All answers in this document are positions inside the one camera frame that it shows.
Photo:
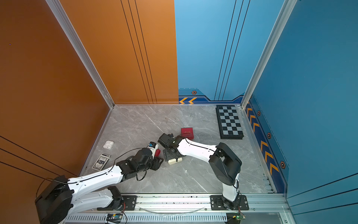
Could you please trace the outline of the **cream lotus print box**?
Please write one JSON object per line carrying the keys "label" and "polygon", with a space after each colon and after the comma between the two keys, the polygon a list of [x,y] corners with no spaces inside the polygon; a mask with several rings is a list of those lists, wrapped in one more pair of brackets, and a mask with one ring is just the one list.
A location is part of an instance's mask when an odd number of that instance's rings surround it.
{"label": "cream lotus print box", "polygon": [[178,162],[181,162],[181,161],[182,161],[182,157],[176,158],[176,159],[170,159],[170,160],[168,161],[168,164],[169,164],[169,165],[173,165],[173,164],[178,163]]}

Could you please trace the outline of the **red jewelry box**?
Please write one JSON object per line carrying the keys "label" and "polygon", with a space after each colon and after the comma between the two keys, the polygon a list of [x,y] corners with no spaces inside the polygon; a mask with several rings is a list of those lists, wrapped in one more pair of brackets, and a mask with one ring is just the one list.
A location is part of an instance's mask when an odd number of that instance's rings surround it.
{"label": "red jewelry box", "polygon": [[160,149],[157,149],[156,152],[155,152],[155,157],[159,157],[160,152],[161,152],[161,150],[160,150]]}

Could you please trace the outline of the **red jewelry box lid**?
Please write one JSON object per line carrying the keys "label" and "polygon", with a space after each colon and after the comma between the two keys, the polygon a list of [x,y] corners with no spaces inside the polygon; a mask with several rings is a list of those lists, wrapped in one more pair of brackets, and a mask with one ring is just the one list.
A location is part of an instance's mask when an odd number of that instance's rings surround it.
{"label": "red jewelry box lid", "polygon": [[189,140],[194,139],[194,130],[192,127],[185,127],[181,129],[181,136],[188,138]]}

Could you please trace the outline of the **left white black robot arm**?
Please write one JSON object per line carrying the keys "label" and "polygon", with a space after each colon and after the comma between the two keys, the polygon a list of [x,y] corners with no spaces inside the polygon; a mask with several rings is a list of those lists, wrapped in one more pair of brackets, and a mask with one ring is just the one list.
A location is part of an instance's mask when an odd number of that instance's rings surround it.
{"label": "left white black robot arm", "polygon": [[40,223],[57,224],[64,220],[74,208],[75,199],[86,193],[131,179],[142,171],[158,170],[164,159],[154,154],[151,149],[142,148],[135,156],[115,162],[106,170],[78,178],[67,179],[63,175],[53,179],[35,200]]}

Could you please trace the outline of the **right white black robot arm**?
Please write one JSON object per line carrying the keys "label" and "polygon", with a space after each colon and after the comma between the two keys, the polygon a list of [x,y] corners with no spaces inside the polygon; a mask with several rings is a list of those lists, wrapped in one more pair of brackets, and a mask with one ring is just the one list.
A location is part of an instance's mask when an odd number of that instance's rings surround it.
{"label": "right white black robot arm", "polygon": [[166,161],[191,156],[207,162],[223,184],[222,201],[226,209],[236,210],[242,202],[239,191],[239,174],[242,161],[225,143],[205,145],[185,138],[162,134],[158,143],[164,148]]}

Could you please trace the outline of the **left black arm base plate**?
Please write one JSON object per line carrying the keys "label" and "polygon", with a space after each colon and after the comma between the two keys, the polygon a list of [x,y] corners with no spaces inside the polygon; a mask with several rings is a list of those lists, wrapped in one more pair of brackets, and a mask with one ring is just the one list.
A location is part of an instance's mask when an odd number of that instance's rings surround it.
{"label": "left black arm base plate", "polygon": [[98,211],[133,211],[135,210],[137,202],[136,195],[124,195],[117,197],[112,202],[103,208],[97,208]]}

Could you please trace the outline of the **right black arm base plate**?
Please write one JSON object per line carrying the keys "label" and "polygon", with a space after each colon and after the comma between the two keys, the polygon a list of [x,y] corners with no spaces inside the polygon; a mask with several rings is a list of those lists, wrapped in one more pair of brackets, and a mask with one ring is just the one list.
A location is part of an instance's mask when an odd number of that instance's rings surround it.
{"label": "right black arm base plate", "polygon": [[209,198],[210,198],[211,210],[213,211],[221,211],[221,210],[248,211],[249,210],[249,203],[245,195],[239,194],[233,202],[226,199],[222,195],[211,195]]}

